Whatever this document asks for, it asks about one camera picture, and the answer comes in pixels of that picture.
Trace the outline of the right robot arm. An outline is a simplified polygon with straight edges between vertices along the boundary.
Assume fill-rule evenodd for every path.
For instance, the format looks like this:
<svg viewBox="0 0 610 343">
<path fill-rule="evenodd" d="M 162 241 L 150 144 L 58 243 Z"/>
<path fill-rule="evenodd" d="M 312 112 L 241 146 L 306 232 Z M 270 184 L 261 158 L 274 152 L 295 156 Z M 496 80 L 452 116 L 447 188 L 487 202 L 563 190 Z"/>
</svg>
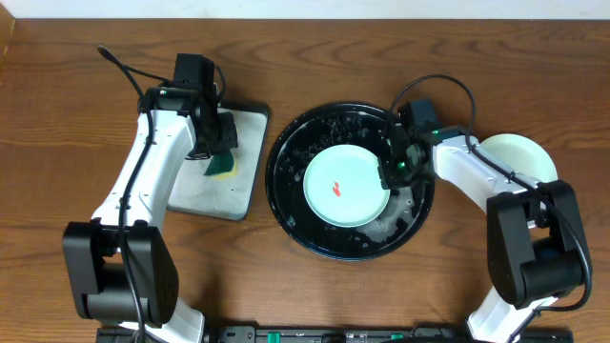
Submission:
<svg viewBox="0 0 610 343">
<path fill-rule="evenodd" d="M 413 101 L 389 114 L 381 158 L 385 189 L 445 180 L 479 206 L 487 220 L 491 291 L 466 324 L 473 342 L 519 342 L 525 328 L 577 287 L 592 291 L 590 254 L 572 187 L 512 170 L 482 148 L 471 129 L 443 127 L 431 101 Z"/>
</svg>

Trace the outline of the green yellow sponge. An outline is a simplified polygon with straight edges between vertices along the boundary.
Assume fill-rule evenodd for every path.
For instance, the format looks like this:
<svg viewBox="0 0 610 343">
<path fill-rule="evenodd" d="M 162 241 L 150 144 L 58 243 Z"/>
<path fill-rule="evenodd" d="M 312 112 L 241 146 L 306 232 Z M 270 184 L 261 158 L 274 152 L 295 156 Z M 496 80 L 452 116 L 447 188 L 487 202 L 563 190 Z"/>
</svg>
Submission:
<svg viewBox="0 0 610 343">
<path fill-rule="evenodd" d="M 223 179 L 235 176 L 237 173 L 237 162 L 231 152 L 214 155 L 204 172 L 206 177 Z"/>
</svg>

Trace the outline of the light green plate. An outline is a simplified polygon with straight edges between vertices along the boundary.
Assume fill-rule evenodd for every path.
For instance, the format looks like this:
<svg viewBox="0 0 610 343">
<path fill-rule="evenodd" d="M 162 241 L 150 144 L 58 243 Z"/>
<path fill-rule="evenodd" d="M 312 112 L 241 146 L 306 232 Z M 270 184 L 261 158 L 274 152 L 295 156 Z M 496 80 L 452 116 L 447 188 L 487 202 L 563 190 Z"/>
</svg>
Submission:
<svg viewBox="0 0 610 343">
<path fill-rule="evenodd" d="M 381 186 L 377 156 L 356 145 L 336 145 L 318 153 L 303 178 L 310 209 L 324 222 L 354 228 L 376 219 L 390 192 Z"/>
<path fill-rule="evenodd" d="M 517 172 L 535 177 L 542 182 L 559 179 L 557 168 L 549 153 L 525 136 L 502 133 L 485 139 L 480 145 Z"/>
</svg>

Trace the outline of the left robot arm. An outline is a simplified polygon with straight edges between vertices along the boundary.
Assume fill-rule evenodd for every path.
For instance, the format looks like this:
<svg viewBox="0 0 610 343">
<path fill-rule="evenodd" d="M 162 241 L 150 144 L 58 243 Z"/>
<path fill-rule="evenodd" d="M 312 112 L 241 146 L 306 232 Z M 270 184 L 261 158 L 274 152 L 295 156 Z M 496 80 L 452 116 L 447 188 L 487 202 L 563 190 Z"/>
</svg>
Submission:
<svg viewBox="0 0 610 343">
<path fill-rule="evenodd" d="M 162 237 L 166 207 L 186 161 L 237 145 L 220 112 L 222 72 L 201 54 L 177 55 L 172 79 L 139 90 L 132 149 L 103 204 L 70 222 L 62 245 L 78 315 L 132 329 L 134 342 L 200 342 L 204 315 L 179 299 L 176 266 Z"/>
</svg>

